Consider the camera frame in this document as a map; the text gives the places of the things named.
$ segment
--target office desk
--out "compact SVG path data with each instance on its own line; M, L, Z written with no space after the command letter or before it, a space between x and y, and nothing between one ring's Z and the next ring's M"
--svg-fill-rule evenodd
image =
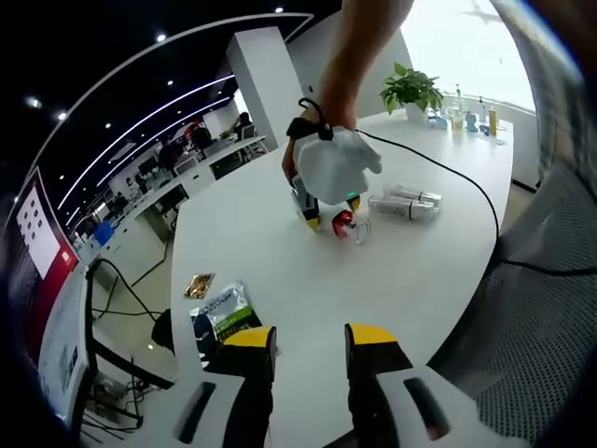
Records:
M427 129L400 114L358 122L476 180L500 224L512 171L512 126L501 125L503 145ZM435 221L370 215L372 234L361 246L331 231L314 233L295 211L280 168L282 150L224 177L180 209L171 297L178 371L199 377L188 312L201 303L183 297L191 275L215 273L210 295L244 281L260 319L278 328L273 446L324 446L352 428L345 323L388 328L422 365L458 322L492 254L492 212L474 186L403 148L368 141L382 154L383 172L367 172L360 213L368 213L370 193L396 182L442 194ZM322 207L325 217L333 215L330 208Z

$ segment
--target potted plant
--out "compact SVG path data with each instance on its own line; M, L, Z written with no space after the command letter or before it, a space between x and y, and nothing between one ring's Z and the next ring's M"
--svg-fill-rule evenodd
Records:
M428 77L423 72L406 68L399 63L394 63L394 71L385 79L386 88L380 93L388 113L391 115L396 106L401 105L407 109L410 121L425 123L427 107L439 109L444 98L433 87L437 77Z

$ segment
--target white pillar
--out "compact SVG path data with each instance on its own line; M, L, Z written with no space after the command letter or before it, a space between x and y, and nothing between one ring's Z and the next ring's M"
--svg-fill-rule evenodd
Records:
M299 77L278 28L236 33L226 51L259 135L268 149L285 147L286 129L301 108Z

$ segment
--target black chair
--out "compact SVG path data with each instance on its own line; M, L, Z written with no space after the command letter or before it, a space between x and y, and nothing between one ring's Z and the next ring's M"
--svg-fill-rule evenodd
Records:
M558 271L597 265L597 204L566 166L551 169L495 257ZM473 398L494 431L534 443L596 344L597 275L494 262L429 366Z

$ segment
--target green leaves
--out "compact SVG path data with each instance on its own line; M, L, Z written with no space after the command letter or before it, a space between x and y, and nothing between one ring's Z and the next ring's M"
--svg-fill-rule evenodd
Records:
M397 105L408 103L415 103L423 112L428 105L434 110L441 107L443 95L433 87L437 77L428 77L400 63L394 63L394 71L383 81L384 89L380 93L389 114Z
M392 115L392 112L394 112L394 110L396 109L396 100L394 98L390 98L386 104L385 104L385 108L388 111L389 115Z
M394 71L399 77L403 77L407 74L407 69L404 65L400 65L399 63L394 63Z

